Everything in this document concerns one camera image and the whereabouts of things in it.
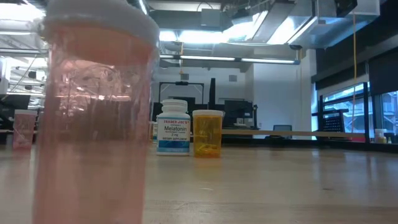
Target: white wall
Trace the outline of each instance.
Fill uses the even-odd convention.
[[[307,51],[301,65],[254,65],[254,103],[257,124],[272,130],[276,124],[292,125],[294,131],[312,130],[312,84],[316,73],[315,51]]]
[[[159,82],[180,81],[180,68],[159,69],[152,83],[152,97],[154,102],[159,102]],[[210,80],[216,78],[216,104],[223,104],[224,99],[246,99],[245,73],[237,68],[183,68],[184,73],[189,74],[190,83],[204,83],[204,104],[208,103]],[[237,75],[237,82],[229,82],[229,75]],[[194,86],[162,85],[161,101],[170,96],[195,97],[196,104],[201,103],[201,93]]]
[[[259,128],[272,130],[275,124],[294,124],[298,84],[296,65],[254,65],[254,103],[259,107]]]
[[[254,65],[251,65],[245,75],[245,97],[248,101],[254,100]]]
[[[11,67],[5,58],[0,58],[0,94],[6,94],[8,83],[11,78]]]

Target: yellow cable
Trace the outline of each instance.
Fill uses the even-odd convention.
[[[355,87],[356,87],[356,73],[357,73],[357,67],[356,67],[356,18],[355,18],[355,12],[353,13],[353,23],[354,23],[354,95],[353,95],[353,115],[352,115],[352,128],[351,128],[351,133],[354,133],[354,110],[355,110]]]

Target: desk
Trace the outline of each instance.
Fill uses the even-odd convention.
[[[0,217],[30,224],[34,160],[0,152]],[[393,154],[223,148],[147,159],[144,223],[397,223]]]

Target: ceiling light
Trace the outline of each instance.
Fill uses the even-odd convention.
[[[277,60],[277,59],[264,59],[264,58],[242,58],[242,62],[252,63],[283,63],[283,64],[294,64],[294,60]]]
[[[177,36],[172,30],[161,30],[159,39],[160,41],[177,41]]]
[[[178,38],[179,41],[191,44],[219,44],[228,39],[221,32],[208,32],[200,30],[185,30]]]
[[[188,55],[181,55],[181,59],[190,59],[190,60],[217,60],[217,61],[229,61],[232,62],[235,58],[231,57],[205,57],[205,56],[188,56]]]
[[[316,21],[318,20],[318,17],[315,16],[314,18],[312,18],[310,20],[310,22],[308,22],[303,28],[301,28],[295,35],[293,35],[292,38],[290,38],[287,43],[291,44],[293,43],[295,40],[297,40],[297,38],[299,38],[308,28],[310,28],[312,26],[312,24],[314,24]]]
[[[145,7],[145,4],[144,4],[144,0],[139,0],[139,5],[141,7],[141,10],[144,12],[144,14],[145,15],[148,14],[147,8]]]
[[[246,34],[245,40],[250,40],[254,37],[254,35],[257,33],[259,30],[262,22],[264,22],[264,19],[267,17],[268,11],[262,11],[261,13],[257,13],[253,15],[253,27],[252,29]]]
[[[40,96],[40,97],[45,97],[44,94],[42,93],[14,93],[14,92],[9,92],[7,95],[30,95],[30,96]]]
[[[160,58],[161,59],[173,59],[174,56],[173,55],[161,55]]]

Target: hanging cord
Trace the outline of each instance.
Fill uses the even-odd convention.
[[[355,21],[355,12],[353,13],[353,24],[354,24],[354,95],[353,95],[353,115],[351,117],[352,120],[352,128],[351,133],[354,133],[354,110],[355,110],[355,87],[356,87],[356,75],[357,75],[357,66],[356,66],[356,21]]]
[[[202,1],[202,2],[199,3],[199,5],[198,5],[198,7],[197,7],[197,11],[199,11],[199,7],[200,7],[203,3],[206,3],[207,5],[209,5],[209,6],[211,7],[211,9],[213,9],[213,6],[211,6],[210,3],[206,2],[206,1]]]

